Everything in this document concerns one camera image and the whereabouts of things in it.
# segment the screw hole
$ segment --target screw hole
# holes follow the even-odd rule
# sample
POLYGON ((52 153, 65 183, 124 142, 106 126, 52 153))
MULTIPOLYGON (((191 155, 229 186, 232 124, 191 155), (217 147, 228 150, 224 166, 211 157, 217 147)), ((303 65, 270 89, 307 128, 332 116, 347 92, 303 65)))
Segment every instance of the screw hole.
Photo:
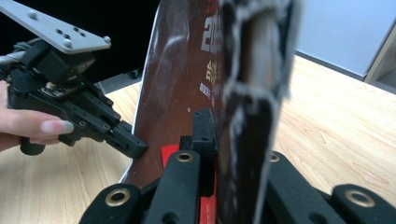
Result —
POLYGON ((177 224, 178 215, 173 212, 168 212, 163 215, 163 224, 177 224))
POLYGON ((271 160, 270 160, 271 162, 277 162, 279 160, 280 160, 280 158, 276 154, 271 155, 271 160))
POLYGON ((361 207, 374 207, 375 201, 367 194, 350 189, 346 191, 346 198, 350 200, 352 203, 361 206, 361 207))
POLYGON ((111 207, 120 206, 131 198, 128 189, 114 189, 106 196, 106 204, 111 207))
POLYGON ((190 153, 181 153, 177 155, 177 160, 182 162, 191 161, 192 155, 190 153))
POLYGON ((312 221, 314 224, 327 224, 327 219, 323 215, 319 213, 311 213, 309 214, 309 220, 312 221))

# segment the white wall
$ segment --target white wall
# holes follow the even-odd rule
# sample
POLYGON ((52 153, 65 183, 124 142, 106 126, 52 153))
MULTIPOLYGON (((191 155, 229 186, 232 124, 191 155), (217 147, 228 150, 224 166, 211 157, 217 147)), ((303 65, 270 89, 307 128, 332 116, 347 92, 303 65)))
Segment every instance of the white wall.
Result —
POLYGON ((395 20, 396 0, 303 0, 296 49, 365 77, 395 20))

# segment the hand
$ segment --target hand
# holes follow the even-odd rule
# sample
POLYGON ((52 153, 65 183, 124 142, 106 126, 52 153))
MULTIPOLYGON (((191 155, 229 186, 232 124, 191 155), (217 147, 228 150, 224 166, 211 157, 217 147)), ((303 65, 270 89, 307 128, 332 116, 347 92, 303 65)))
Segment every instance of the hand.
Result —
POLYGON ((0 81, 0 151, 21 143, 21 136, 39 145, 58 143, 58 135, 71 133, 72 123, 33 111, 7 108, 7 83, 0 81))

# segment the black backdrop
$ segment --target black backdrop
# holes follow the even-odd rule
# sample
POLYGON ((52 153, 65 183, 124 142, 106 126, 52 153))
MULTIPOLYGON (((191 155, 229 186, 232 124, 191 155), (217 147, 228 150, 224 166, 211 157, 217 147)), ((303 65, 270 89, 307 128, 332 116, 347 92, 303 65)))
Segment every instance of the black backdrop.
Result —
MULTIPOLYGON (((111 38, 111 49, 94 52, 96 62, 85 72, 92 82, 142 67, 160 0, 17 0, 38 11, 99 36, 111 38)), ((35 36, 0 13, 0 55, 19 41, 35 36)))

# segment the finger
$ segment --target finger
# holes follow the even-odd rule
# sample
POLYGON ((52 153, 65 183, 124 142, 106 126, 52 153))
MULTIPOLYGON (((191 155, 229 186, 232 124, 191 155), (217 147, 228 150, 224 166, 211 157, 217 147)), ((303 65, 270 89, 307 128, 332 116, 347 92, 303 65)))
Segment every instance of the finger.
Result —
POLYGON ((0 80, 0 107, 1 108, 7 108, 7 86, 8 84, 0 80))
POLYGON ((49 114, 0 108, 0 133, 40 138, 71 133, 73 130, 72 123, 49 114))
POLYGON ((59 143, 59 140, 57 138, 51 138, 51 139, 30 138, 30 143, 39 144, 39 145, 54 145, 59 143))

